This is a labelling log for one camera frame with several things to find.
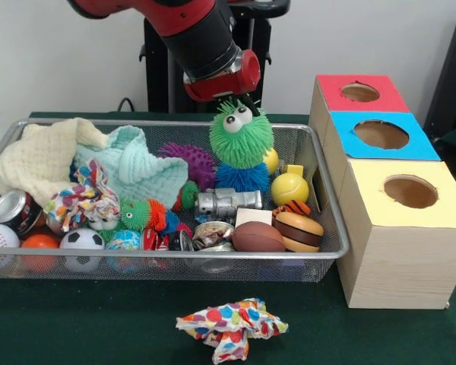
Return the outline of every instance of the blue box top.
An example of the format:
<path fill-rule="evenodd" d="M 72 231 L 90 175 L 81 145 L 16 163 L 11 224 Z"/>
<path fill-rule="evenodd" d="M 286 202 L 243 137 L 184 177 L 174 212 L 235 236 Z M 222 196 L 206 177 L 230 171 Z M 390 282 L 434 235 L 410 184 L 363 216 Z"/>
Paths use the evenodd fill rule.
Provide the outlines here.
<path fill-rule="evenodd" d="M 331 112 L 331 117 L 352 158 L 441 160 L 412 113 Z"/>

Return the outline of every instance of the floral cloth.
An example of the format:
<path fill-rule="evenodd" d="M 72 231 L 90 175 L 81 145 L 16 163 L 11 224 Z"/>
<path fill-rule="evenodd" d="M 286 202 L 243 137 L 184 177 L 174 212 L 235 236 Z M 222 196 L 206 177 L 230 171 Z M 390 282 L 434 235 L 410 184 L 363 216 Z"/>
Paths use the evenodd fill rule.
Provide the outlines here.
<path fill-rule="evenodd" d="M 268 313 L 262 300 L 252 298 L 178 318 L 176 328 L 216 348 L 212 360 L 218 364 L 246 360 L 249 338 L 269 339 L 285 333 L 289 325 Z"/>
<path fill-rule="evenodd" d="M 86 218 L 92 221 L 119 219 L 120 201 L 108 187 L 108 174 L 94 159 L 81 166 L 74 177 L 79 184 L 54 194 L 44 207 L 64 232 L 79 228 Z"/>

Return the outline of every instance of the toy hamburger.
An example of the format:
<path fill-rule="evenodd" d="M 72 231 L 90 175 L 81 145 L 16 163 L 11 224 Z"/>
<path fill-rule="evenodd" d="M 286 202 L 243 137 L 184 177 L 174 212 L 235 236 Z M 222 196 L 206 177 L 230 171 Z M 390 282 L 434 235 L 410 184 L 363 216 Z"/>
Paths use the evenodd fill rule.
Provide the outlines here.
<path fill-rule="evenodd" d="M 325 230 L 311 218 L 288 211 L 279 213 L 274 227 L 283 236 L 283 245 L 294 252 L 318 252 Z"/>

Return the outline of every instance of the light blue towel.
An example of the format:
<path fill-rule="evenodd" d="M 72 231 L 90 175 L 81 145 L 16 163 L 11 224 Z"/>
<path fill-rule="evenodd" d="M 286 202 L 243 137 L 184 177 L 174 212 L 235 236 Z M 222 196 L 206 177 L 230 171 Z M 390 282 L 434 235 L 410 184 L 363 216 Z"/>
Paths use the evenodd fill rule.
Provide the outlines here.
<path fill-rule="evenodd" d="M 149 153 L 144 131 L 132 125 L 109 135 L 104 149 L 78 144 L 74 165 L 97 159 L 109 174 L 108 185 L 123 197 L 155 199 L 171 209 L 188 179 L 188 164 L 181 158 L 158 158 Z"/>

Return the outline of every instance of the shape sorter box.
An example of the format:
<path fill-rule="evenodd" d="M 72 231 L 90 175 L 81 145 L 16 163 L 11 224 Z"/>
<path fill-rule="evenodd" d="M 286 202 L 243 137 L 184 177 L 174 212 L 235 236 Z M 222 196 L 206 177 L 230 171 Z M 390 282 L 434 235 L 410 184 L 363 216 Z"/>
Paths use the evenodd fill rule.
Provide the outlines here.
<path fill-rule="evenodd" d="M 338 199 L 348 157 L 440 161 L 412 113 L 331 112 L 330 115 L 323 151 Z"/>
<path fill-rule="evenodd" d="M 350 308 L 444 309 L 456 286 L 456 182 L 439 161 L 348 161 L 337 260 Z"/>
<path fill-rule="evenodd" d="M 324 145 L 330 112 L 408 113 L 409 108 L 386 75 L 317 75 L 309 126 Z"/>

